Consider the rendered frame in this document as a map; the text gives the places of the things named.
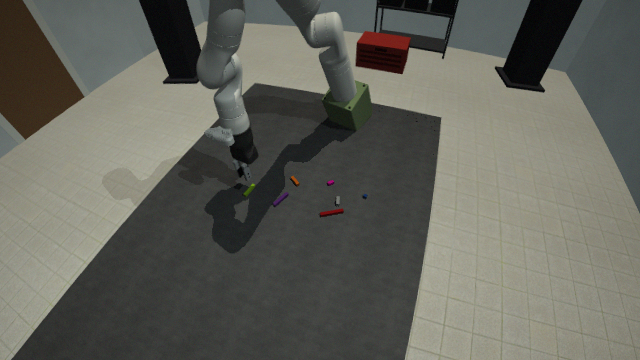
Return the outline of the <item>purple rod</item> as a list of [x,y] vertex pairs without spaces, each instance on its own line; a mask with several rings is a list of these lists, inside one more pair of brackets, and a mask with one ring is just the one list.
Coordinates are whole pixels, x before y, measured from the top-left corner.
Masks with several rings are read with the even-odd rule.
[[273,206],[277,206],[279,203],[281,203],[287,196],[289,196],[289,193],[285,192],[280,198],[278,198],[274,203]]

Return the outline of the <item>lime green rod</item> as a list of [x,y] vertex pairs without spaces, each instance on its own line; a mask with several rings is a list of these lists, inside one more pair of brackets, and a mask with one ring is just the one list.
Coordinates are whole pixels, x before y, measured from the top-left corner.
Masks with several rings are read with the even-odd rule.
[[249,193],[255,188],[255,184],[252,184],[243,194],[245,197],[249,195]]

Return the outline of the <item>red rod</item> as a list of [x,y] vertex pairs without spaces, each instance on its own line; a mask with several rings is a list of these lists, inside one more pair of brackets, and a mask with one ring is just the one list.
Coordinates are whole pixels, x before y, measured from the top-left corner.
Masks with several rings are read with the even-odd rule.
[[337,209],[337,210],[326,211],[326,212],[320,212],[320,216],[324,217],[324,216],[341,214],[341,213],[344,213],[343,208],[342,209]]

